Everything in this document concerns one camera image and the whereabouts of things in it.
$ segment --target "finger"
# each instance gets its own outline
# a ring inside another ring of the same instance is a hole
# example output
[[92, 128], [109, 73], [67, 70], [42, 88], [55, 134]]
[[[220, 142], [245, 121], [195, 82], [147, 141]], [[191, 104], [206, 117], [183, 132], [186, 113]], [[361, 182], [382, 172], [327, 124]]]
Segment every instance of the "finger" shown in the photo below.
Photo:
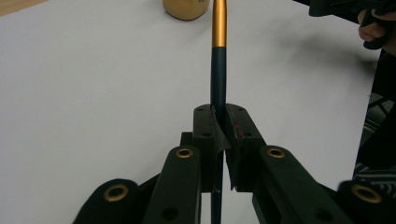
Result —
[[377, 22], [373, 22], [370, 25], [360, 27], [360, 30], [362, 30], [364, 33], [371, 35], [373, 37], [379, 38], [385, 34], [387, 31], [385, 27], [382, 25], [378, 24]]
[[372, 15], [383, 21], [396, 21], [396, 12], [391, 12], [383, 16], [378, 16], [375, 14], [375, 9], [372, 10]]
[[359, 36], [361, 37], [362, 40], [367, 42], [372, 42], [375, 40], [374, 36], [365, 33], [361, 27], [359, 28]]
[[361, 24], [361, 22], [363, 21], [364, 15], [366, 15], [366, 9], [364, 9], [363, 11], [361, 11], [358, 15], [358, 22], [359, 24]]

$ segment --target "white table surface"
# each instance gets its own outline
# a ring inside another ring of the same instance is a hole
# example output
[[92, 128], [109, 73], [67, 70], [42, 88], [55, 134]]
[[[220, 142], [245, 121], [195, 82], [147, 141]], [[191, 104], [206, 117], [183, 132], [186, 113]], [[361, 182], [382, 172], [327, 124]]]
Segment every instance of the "white table surface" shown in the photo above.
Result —
[[[158, 174], [209, 103], [212, 7], [50, 0], [0, 18], [0, 223], [71, 223], [101, 184]], [[358, 25], [282, 1], [228, 2], [227, 101], [336, 189], [352, 175], [375, 61]], [[258, 223], [228, 191], [223, 223]], [[204, 195], [202, 223], [209, 222]]]

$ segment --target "black plastic part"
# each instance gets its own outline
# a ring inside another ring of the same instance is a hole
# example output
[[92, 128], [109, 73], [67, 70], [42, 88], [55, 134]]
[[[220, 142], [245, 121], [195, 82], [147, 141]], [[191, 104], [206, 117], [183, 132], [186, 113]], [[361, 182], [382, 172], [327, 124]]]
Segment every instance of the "black plastic part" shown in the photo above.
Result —
[[215, 107], [216, 118], [223, 127], [227, 89], [226, 48], [212, 48], [212, 65], [210, 76], [210, 104]]
[[[118, 185], [123, 185], [128, 189], [126, 196], [116, 202], [107, 201], [105, 199], [106, 191]], [[141, 213], [136, 204], [137, 194], [138, 187], [134, 181], [125, 179], [110, 180], [97, 188], [88, 201], [84, 203], [74, 224], [140, 223]]]
[[215, 131], [210, 105], [201, 105], [194, 109], [192, 145], [201, 151], [202, 192], [212, 192], [215, 181]]
[[226, 107], [225, 133], [232, 145], [232, 150], [226, 151], [231, 185], [238, 192], [252, 192], [258, 175], [253, 161], [266, 144], [244, 107], [231, 104]]
[[152, 193], [143, 223], [199, 223], [200, 166], [200, 151], [195, 147], [172, 149]]
[[253, 192], [254, 205], [263, 223], [352, 223], [285, 148], [263, 147], [255, 161], [260, 180]]

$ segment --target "screw hole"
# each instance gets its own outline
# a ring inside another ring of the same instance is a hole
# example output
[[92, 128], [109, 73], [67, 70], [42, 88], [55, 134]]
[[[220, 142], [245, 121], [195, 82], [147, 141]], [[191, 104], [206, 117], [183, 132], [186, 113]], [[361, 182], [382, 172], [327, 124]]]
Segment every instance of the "screw hole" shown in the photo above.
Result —
[[367, 203], [382, 202], [381, 195], [379, 195], [375, 190], [370, 189], [369, 187], [357, 184], [352, 186], [352, 192], [355, 194], [355, 196]]
[[178, 156], [178, 157], [180, 157], [180, 158], [188, 158], [188, 157], [191, 157], [192, 156], [192, 154], [193, 154], [193, 151], [191, 150], [191, 149], [188, 149], [188, 148], [182, 148], [182, 149], [179, 149], [177, 152], [176, 152], [176, 155]]
[[104, 198], [110, 203], [117, 202], [128, 194], [128, 188], [123, 184], [111, 186], [105, 191]]
[[274, 158], [283, 158], [285, 157], [285, 152], [278, 148], [270, 148], [267, 150], [267, 154]]
[[178, 217], [178, 211], [174, 207], [165, 208], [163, 210], [163, 219], [166, 221], [175, 220]]

